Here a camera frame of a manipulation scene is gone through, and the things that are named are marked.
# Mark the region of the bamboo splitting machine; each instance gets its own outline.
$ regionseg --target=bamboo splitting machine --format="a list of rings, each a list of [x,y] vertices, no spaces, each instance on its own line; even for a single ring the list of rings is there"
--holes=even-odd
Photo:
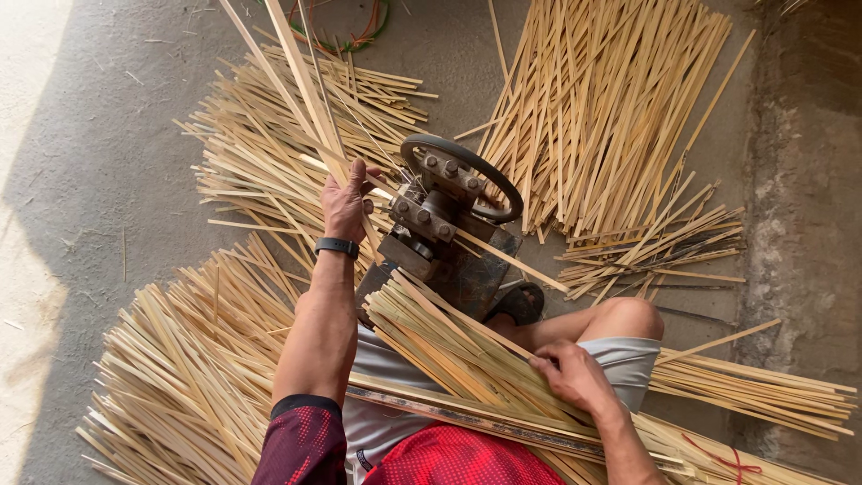
[[[522,240],[500,224],[521,216],[521,195],[490,163],[438,136],[408,136],[401,145],[401,156],[410,177],[390,201],[395,224],[378,247],[384,263],[373,263],[356,289],[359,319],[373,326],[362,309],[365,296],[379,290],[392,269],[403,268],[450,305],[481,321],[509,264],[457,239],[456,232],[467,232],[514,257]],[[488,183],[500,188],[509,200],[508,207],[477,204]]]

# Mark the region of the forearm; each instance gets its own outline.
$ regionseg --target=forearm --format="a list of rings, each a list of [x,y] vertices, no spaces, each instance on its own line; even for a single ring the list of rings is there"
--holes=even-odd
[[[272,404],[291,394],[314,394],[344,403],[356,355],[353,259],[323,250],[311,288],[302,296],[296,319],[278,359]]]
[[[640,441],[628,409],[619,400],[612,399],[593,419],[602,437],[609,485],[666,484]]]

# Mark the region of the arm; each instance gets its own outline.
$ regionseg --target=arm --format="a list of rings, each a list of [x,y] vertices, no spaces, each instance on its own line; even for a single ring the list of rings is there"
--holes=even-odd
[[[586,350],[571,342],[553,343],[537,350],[530,365],[547,378],[561,399],[592,416],[602,437],[609,485],[666,484],[634,429],[631,413]]]
[[[377,177],[378,168],[368,173]],[[363,214],[374,207],[362,197],[372,189],[365,182],[365,162],[353,161],[347,186],[339,188],[332,175],[321,192],[326,224],[324,235],[353,240],[365,238]],[[311,275],[311,288],[297,302],[296,320],[278,359],[272,383],[272,404],[292,394],[313,394],[344,404],[344,393],[356,356],[356,309],[353,302],[353,260],[322,250]]]

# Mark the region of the shirt sleeve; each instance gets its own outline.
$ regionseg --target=shirt sleeve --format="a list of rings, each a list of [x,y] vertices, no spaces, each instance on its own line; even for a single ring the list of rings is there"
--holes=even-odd
[[[293,394],[272,409],[252,485],[347,483],[347,440],[335,401]]]

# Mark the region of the gray floor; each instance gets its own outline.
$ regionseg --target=gray floor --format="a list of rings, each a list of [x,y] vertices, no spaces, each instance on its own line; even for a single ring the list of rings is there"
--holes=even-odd
[[[367,15],[371,2],[362,3],[334,0],[316,9],[315,19],[329,33],[361,30],[364,25],[351,22]],[[393,1],[390,26],[355,57],[357,64],[425,79],[424,89],[440,99],[417,104],[431,111],[428,129],[436,134],[452,136],[486,122],[503,82],[487,3],[404,3],[409,14]],[[261,6],[243,4],[248,25],[268,28]],[[849,32],[847,18],[858,25],[858,3],[812,3],[807,8],[816,15],[810,18],[820,23],[807,27],[801,26],[807,16],[777,21],[749,0],[707,4],[731,15],[734,29],[681,140],[688,139],[749,31],[765,17],[772,32],[765,46],[762,31],[755,38],[687,162],[698,172],[693,186],[722,179],[717,204],[750,208],[752,250],[704,265],[704,271],[744,275],[751,283],[723,293],[662,291],[656,303],[744,327],[787,318],[782,329],[742,345],[741,358],[858,382],[860,261],[854,243],[862,235],[854,208],[862,181],[862,44],[858,35],[835,33]],[[495,2],[509,56],[527,6],[523,0]],[[206,223],[211,207],[197,204],[188,168],[200,160],[201,146],[178,135],[170,121],[207,95],[213,70],[223,69],[216,56],[236,61],[246,52],[217,2],[199,0],[197,7],[215,11],[190,17],[193,2],[158,0],[56,0],[0,10],[0,30],[8,32],[2,39],[17,49],[8,63],[20,68],[0,77],[0,100],[11,106],[0,111],[0,173],[6,177],[0,318],[24,329],[0,327],[0,477],[6,482],[104,480],[78,457],[95,451],[72,432],[96,389],[90,362],[102,353],[101,333],[135,288],[168,280],[170,268],[196,265],[246,233]],[[836,16],[838,9],[856,17]],[[60,15],[66,11],[67,19]],[[53,38],[56,46],[50,47],[46,39]],[[808,40],[800,46],[798,39]],[[816,96],[806,95],[810,86]],[[555,274],[560,266],[552,256],[561,251],[558,238],[544,246],[531,239],[522,259]],[[550,300],[551,316],[576,307]],[[673,315],[666,323],[665,344],[676,349],[730,332],[726,325]],[[732,358],[729,346],[711,355]],[[852,438],[828,448],[663,396],[649,395],[644,410],[836,479],[853,476],[852,467],[836,463],[859,463]]]

